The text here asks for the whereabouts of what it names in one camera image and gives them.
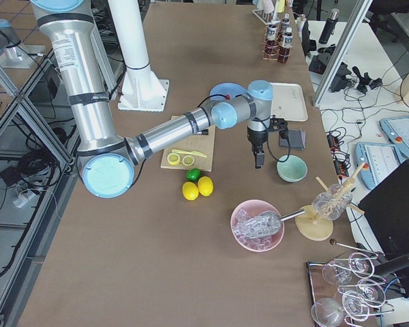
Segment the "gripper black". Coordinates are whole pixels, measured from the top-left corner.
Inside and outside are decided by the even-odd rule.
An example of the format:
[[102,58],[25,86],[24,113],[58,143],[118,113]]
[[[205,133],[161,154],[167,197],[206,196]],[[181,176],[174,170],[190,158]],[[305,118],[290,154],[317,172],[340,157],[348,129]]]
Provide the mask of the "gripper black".
[[264,165],[265,153],[263,144],[268,140],[269,133],[278,132],[279,136],[288,140],[288,123],[286,120],[271,116],[268,119],[254,118],[247,124],[247,139],[251,143],[254,153],[255,169]]

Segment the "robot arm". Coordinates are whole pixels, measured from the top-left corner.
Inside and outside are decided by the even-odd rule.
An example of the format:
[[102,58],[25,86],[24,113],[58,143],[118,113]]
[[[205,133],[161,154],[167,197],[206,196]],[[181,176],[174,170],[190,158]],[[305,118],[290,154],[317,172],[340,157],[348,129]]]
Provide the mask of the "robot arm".
[[133,138],[121,137],[112,121],[110,97],[97,66],[91,33],[95,21],[88,1],[33,1],[40,31],[49,37],[80,135],[78,171],[85,187],[100,198],[115,198],[138,180],[135,166],[154,153],[211,126],[228,129],[247,123],[257,168],[263,145],[273,131],[286,134],[283,119],[271,116],[273,87],[265,80],[249,84],[233,99],[211,100]]

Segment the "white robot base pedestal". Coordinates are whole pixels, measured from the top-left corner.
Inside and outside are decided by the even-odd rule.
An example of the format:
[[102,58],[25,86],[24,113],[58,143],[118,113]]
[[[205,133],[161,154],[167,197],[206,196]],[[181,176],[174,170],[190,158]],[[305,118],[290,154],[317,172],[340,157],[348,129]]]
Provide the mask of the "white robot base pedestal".
[[169,81],[151,69],[138,2],[110,1],[109,6],[126,67],[119,109],[162,112]]

